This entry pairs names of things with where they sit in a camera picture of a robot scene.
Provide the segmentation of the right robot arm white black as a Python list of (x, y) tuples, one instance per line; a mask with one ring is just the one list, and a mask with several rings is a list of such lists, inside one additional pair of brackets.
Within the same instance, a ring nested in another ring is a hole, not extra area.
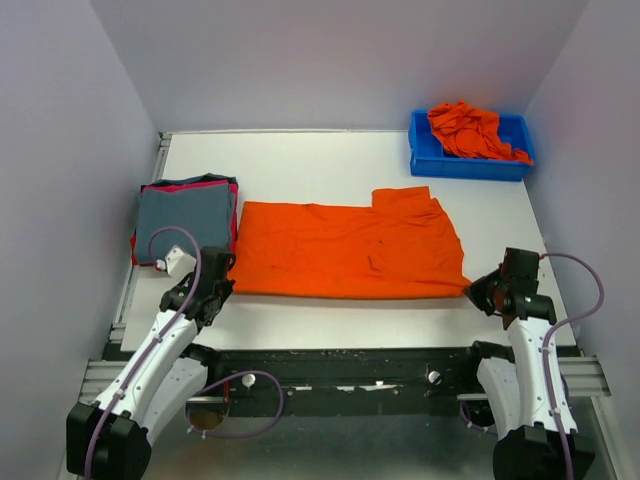
[(477, 341), (476, 358), (460, 367), (462, 384), (485, 392), (497, 443), (497, 479), (582, 479), (595, 460), (568, 405), (556, 333), (563, 327), (553, 300), (539, 293), (542, 255), (508, 248), (496, 270), (469, 285), (472, 304), (497, 315), (509, 346)]

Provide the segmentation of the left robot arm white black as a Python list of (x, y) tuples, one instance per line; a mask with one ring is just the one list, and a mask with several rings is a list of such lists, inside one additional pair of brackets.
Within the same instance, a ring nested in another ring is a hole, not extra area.
[(116, 378), (66, 418), (66, 469), (85, 479), (140, 479), (152, 447), (196, 392), (214, 393), (222, 380), (215, 353), (195, 344), (233, 291), (235, 256), (204, 247), (194, 269), (159, 302), (148, 334)]

